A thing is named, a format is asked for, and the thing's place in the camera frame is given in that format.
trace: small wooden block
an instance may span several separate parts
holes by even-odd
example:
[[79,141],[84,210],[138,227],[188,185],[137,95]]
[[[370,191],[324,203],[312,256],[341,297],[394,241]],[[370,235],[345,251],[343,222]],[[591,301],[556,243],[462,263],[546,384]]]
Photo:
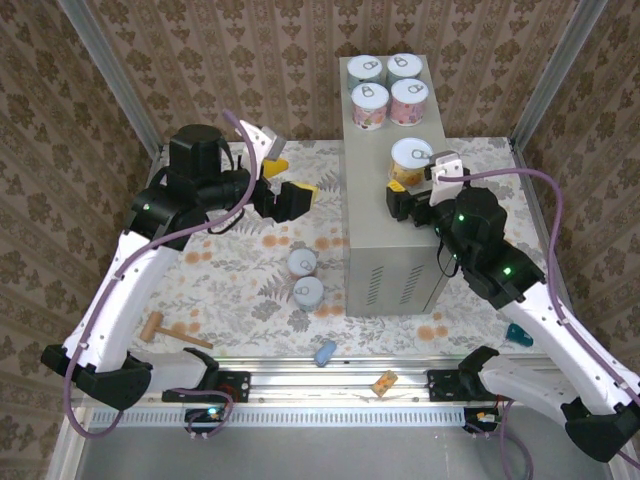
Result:
[[371,390],[379,397],[382,397],[397,381],[398,376],[391,370],[387,370],[376,383],[371,385]]

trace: gray floor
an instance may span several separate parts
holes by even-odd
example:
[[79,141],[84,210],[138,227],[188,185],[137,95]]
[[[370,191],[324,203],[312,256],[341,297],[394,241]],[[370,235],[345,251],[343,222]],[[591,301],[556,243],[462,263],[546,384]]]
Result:
[[[514,409],[535,479],[610,479],[550,420]],[[509,448],[514,478],[524,462]],[[229,428],[208,440],[182,429],[122,428],[87,443],[77,479],[503,479],[498,441],[458,428]]]

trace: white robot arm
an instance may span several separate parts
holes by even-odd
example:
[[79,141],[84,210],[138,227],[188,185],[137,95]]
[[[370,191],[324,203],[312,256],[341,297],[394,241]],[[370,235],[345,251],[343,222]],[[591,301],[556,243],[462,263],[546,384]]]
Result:
[[[275,195],[267,181],[286,164],[278,160],[284,140],[270,129],[239,123],[256,153],[259,175],[250,197],[256,212],[276,222],[294,220],[306,213],[315,187],[284,182],[280,194]],[[169,354],[129,351],[133,331],[151,293],[189,236],[149,249],[133,260],[124,274],[117,272],[131,261],[134,252],[151,242],[203,225],[208,221],[207,212],[229,210],[240,201],[249,188],[251,175],[240,165],[235,170],[222,171],[222,151],[230,155],[221,132],[211,126],[188,125],[171,138],[170,165],[135,197],[113,262],[89,309],[64,344],[49,345],[43,352],[42,362],[62,376],[77,355],[72,374],[75,385],[117,410],[131,407],[145,393],[163,392],[164,399],[165,394],[167,398],[175,397],[171,390],[176,388],[202,391],[218,386],[218,363],[198,350],[187,348]],[[111,293],[104,301],[103,293],[110,287]],[[98,307],[100,301],[104,301],[102,308]],[[95,320],[87,332],[90,318]]]
[[[462,384],[471,397],[489,392],[539,411],[563,425],[589,456],[608,462],[640,429],[640,377],[559,300],[554,306],[542,271],[504,240],[506,211],[488,189],[470,186],[459,156],[443,152],[432,162],[426,173],[433,190],[411,195],[389,184],[391,215],[399,221],[411,216],[416,226],[433,225],[470,288],[522,327],[566,378],[549,379],[480,347],[460,363]],[[516,170],[503,173],[531,173]]]

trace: canned food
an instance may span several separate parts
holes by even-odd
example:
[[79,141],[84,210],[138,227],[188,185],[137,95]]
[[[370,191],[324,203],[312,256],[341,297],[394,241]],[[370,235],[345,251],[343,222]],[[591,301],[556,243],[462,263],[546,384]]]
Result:
[[306,248],[299,248],[291,252],[287,260],[287,267],[294,278],[313,275],[316,270],[316,254]]
[[353,57],[347,63],[347,89],[349,93],[360,83],[382,85],[382,62],[371,55]]
[[405,78],[391,87],[391,113],[389,118],[396,125],[410,127],[422,121],[427,106],[429,87],[427,84]]
[[397,53],[387,61],[387,82],[390,89],[403,78],[418,78],[422,72],[422,60],[411,53]]
[[322,303],[324,285],[316,277],[304,277],[293,286],[293,299],[300,310],[313,312]]
[[376,130],[387,116],[389,92],[377,83],[361,83],[351,93],[353,123],[363,130]]
[[415,187],[424,180],[424,167],[429,165],[433,149],[419,138],[403,138],[391,147],[389,178],[405,187]]

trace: wooden mallet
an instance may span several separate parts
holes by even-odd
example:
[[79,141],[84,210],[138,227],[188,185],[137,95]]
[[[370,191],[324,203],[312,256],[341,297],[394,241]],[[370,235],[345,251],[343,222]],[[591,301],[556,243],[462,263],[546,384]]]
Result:
[[156,333],[164,333],[165,335],[169,335],[170,337],[177,338],[178,340],[182,340],[184,342],[189,342],[204,348],[213,349],[212,343],[205,342],[204,340],[200,340],[199,338],[190,337],[189,335],[185,335],[184,333],[174,332],[173,330],[162,328],[160,324],[162,323],[163,318],[164,315],[162,315],[160,312],[152,312],[151,315],[149,315],[147,324],[142,329],[142,332],[140,332],[140,340],[149,343],[153,340],[153,337]]

